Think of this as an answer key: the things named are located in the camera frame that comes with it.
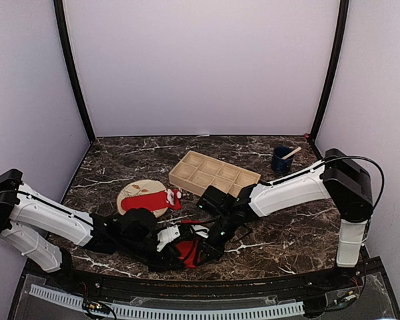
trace black metal edge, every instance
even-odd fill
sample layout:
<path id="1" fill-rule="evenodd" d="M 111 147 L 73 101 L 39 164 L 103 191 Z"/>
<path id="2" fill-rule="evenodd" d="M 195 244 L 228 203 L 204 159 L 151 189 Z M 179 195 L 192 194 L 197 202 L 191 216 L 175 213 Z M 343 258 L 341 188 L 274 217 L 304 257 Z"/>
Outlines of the black metal edge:
<path id="1" fill-rule="evenodd" d="M 391 283 L 389 281 L 388 274 L 387 274 L 386 270 L 383 267 L 381 267 L 379 271 L 381 272 L 382 279 L 384 280 L 385 288 L 386 288 L 386 290 L 388 292 L 388 296 L 389 296 L 389 299 L 391 301 L 391 306 L 393 308 L 394 316 L 395 316 L 396 319 L 400 320 L 399 304 L 398 304 L 398 302 L 397 302 L 397 300 L 395 298 L 394 290 L 393 290 L 393 287 L 391 286 Z"/>
<path id="2" fill-rule="evenodd" d="M 26 270 L 25 270 L 25 267 L 24 267 L 24 270 L 22 271 L 22 274 L 19 277 L 19 281 L 18 281 L 18 284 L 16 286 L 15 294 L 13 295 L 11 308 L 9 310 L 9 313 L 7 314 L 7 320 L 14 320 L 14 318 L 15 318 L 15 314 L 16 314 L 19 298 L 21 296 L 22 288 L 23 288 L 24 283 L 25 283 L 25 278 L 26 278 Z"/>
<path id="3" fill-rule="evenodd" d="M 311 150 L 313 150 L 314 155 L 316 156 L 317 160 L 322 160 L 323 156 L 322 156 L 319 148 L 317 148 L 315 141 L 312 140 L 312 138 L 310 138 L 309 135 L 305 135 L 305 138 L 306 138 Z"/>
<path id="4" fill-rule="evenodd" d="M 98 139 L 107 138 L 145 138 L 145 137 L 302 137 L 303 135 L 107 135 L 97 137 Z"/>
<path id="5" fill-rule="evenodd" d="M 77 107 L 80 112 L 80 117 L 85 127 L 87 137 L 92 143 L 96 139 L 95 132 L 93 131 L 92 123 L 87 112 L 85 100 L 80 88 L 79 78 L 75 69 L 73 52 L 71 51 L 71 45 L 68 36 L 67 23 L 65 21 L 65 11 L 62 0 L 53 0 L 55 6 L 56 22 L 58 25 L 59 38 L 61 39 L 62 51 L 64 54 L 65 64 L 67 65 L 67 71 L 71 86 L 73 88 L 74 98 L 77 103 Z"/>
<path id="6" fill-rule="evenodd" d="M 348 4 L 349 0 L 341 0 L 339 3 L 338 20 L 336 24 L 335 38 L 333 40 L 332 53 L 329 61 L 329 67 L 327 68 L 327 74 L 323 91 L 321 93 L 319 106 L 315 114 L 314 123 L 309 134 L 313 142 L 316 140 L 319 134 L 321 123 L 325 116 L 327 103 L 331 94 L 333 80 L 335 79 L 336 69 L 338 66 L 339 56 L 341 54 L 342 41 L 344 38 L 345 24 L 348 16 Z"/>
<path id="7" fill-rule="evenodd" d="M 65 198 L 67 197 L 68 192 L 70 191 L 71 186 L 73 185 L 74 180 L 75 180 L 75 178 L 76 178 L 76 176 L 77 176 L 77 174 L 78 174 L 78 172 L 79 172 L 79 170 L 80 170 L 80 167 L 83 165 L 83 163 L 85 162 L 85 159 L 86 159 L 87 155 L 89 154 L 90 150 L 92 149 L 92 144 L 93 144 L 93 143 L 90 143 L 90 145 L 89 145 L 89 147 L 87 148 L 87 150 L 86 150 L 86 152 L 85 152 L 83 158 L 81 159 L 79 165 L 77 166 L 77 169 L 74 171 L 74 174 L 73 174 L 73 176 L 71 177 L 71 180 L 70 180 L 70 182 L 69 182 L 69 184 L 68 184 L 68 187 L 67 187 L 67 189 L 66 189 L 65 192 L 64 192 L 64 196 L 62 196 L 61 203 L 64 203 Z"/>
<path id="8" fill-rule="evenodd" d="M 371 259 L 366 258 L 366 274 L 380 272 L 383 276 L 386 289 L 391 300 L 393 311 L 398 319 L 400 319 L 400 310 L 394 296 L 393 289 L 389 282 L 387 273 L 382 264 L 380 257 Z M 356 267 L 358 271 L 363 272 L 363 263 L 359 263 Z M 76 271 L 77 280 L 86 282 L 89 288 L 89 295 L 96 297 L 102 301 L 130 301 L 134 297 L 156 297 L 162 299 L 246 299 L 254 297 L 274 296 L 276 295 L 280 301 L 295 299 L 296 301 L 304 301 L 314 297 L 320 297 L 324 292 L 310 292 L 305 288 L 304 284 L 311 279 L 325 277 L 331 272 L 331 269 L 314 271 L 300 275 L 288 275 L 282 277 L 270 277 L 265 279 L 241 280 L 241 281 L 160 281 L 149 279 L 134 279 L 127 277 L 116 277 L 109 275 L 100 275 L 86 271 Z M 50 279 L 48 274 L 42 271 L 34 262 L 27 264 L 24 268 L 22 277 L 26 274 L 36 275 L 46 278 L 46 285 L 56 287 L 56 283 Z M 112 288 L 114 283 L 119 283 L 118 288 Z M 183 285 L 187 288 L 186 292 L 178 292 L 178 288 Z M 14 314 L 16 304 L 20 295 L 22 285 L 19 285 L 19 290 L 15 293 L 17 298 L 14 298 L 10 315 Z"/>

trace blue mug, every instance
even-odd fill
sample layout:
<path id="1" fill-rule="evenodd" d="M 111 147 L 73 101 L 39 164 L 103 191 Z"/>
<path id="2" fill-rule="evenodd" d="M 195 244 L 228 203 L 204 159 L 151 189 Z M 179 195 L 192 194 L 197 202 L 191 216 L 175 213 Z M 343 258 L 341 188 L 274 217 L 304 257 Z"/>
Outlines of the blue mug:
<path id="1" fill-rule="evenodd" d="M 291 170 L 293 156 L 283 160 L 285 155 L 292 152 L 292 149 L 288 147 L 277 147 L 274 148 L 273 157 L 271 158 L 271 168 L 274 172 L 284 175 Z"/>

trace brown marble table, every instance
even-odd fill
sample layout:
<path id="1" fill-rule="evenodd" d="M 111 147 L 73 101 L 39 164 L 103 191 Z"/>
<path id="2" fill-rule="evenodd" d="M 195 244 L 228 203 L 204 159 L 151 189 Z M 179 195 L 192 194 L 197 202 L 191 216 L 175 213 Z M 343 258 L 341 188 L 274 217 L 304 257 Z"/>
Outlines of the brown marble table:
<path id="1" fill-rule="evenodd" d="M 65 205 L 104 216 L 115 213 L 117 195 L 132 181 L 154 179 L 170 187 L 170 170 L 189 150 L 258 172 L 263 181 L 270 181 L 279 177 L 272 172 L 270 164 L 272 150 L 278 145 L 303 148 L 295 156 L 293 171 L 317 160 L 304 137 L 100 138 L 80 167 Z M 197 196 L 183 192 L 182 210 L 168 210 L 159 223 L 164 226 L 186 218 L 210 219 L 196 208 L 197 200 Z M 330 200 L 281 210 L 249 226 L 253 233 L 242 241 L 227 244 L 220 261 L 197 269 L 164 273 L 148 272 L 146 266 L 123 253 L 90 252 L 55 235 L 50 235 L 48 240 L 71 252 L 76 269 L 144 279 L 258 279 L 328 269 L 334 264 L 339 214 Z"/>

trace white wall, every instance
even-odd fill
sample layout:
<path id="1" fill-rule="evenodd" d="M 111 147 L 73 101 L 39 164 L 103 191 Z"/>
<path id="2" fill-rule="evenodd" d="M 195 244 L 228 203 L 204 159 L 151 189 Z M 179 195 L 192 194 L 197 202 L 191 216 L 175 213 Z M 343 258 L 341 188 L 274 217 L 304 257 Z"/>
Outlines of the white wall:
<path id="1" fill-rule="evenodd" d="M 53 11 L 44 0 L 0 1 L 0 174 L 60 200 L 88 148 Z M 0 240 L 0 320 L 25 259 Z"/>
<path id="2" fill-rule="evenodd" d="M 98 136 L 310 130 L 338 0 L 65 5 Z"/>
<path id="3" fill-rule="evenodd" d="M 381 256 L 400 304 L 400 0 L 351 2 L 317 143 L 322 151 L 337 147 L 383 167 L 387 182 L 367 248 Z M 376 195 L 379 174 L 368 168 Z"/>

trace red cloth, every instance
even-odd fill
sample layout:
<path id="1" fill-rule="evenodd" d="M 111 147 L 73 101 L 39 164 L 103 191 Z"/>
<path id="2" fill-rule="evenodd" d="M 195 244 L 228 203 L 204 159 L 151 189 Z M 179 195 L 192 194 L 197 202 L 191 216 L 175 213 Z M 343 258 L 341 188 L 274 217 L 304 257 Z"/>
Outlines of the red cloth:
<path id="1" fill-rule="evenodd" d="M 174 194 L 174 205 L 169 202 L 167 191 L 160 191 L 157 193 L 151 193 L 149 195 L 137 195 L 135 197 L 124 198 L 124 200 L 121 202 L 121 208 L 126 212 L 128 212 L 130 209 L 140 208 L 148 209 L 151 212 L 164 208 L 179 210 L 182 208 L 182 206 L 177 196 L 178 190 L 172 190 L 172 192 Z"/>
<path id="2" fill-rule="evenodd" d="M 199 221 L 182 220 L 182 223 L 192 223 L 192 222 L 198 223 Z M 195 258 L 195 254 L 197 252 L 197 247 L 199 246 L 199 242 L 200 242 L 200 237 L 196 236 L 194 243 L 192 241 L 181 241 L 180 243 L 178 243 L 176 245 L 176 248 L 181 253 L 181 256 L 179 257 L 179 259 L 185 260 L 184 264 L 189 269 L 197 268 L 194 265 L 194 262 L 196 262 L 196 261 L 194 261 L 194 258 Z"/>

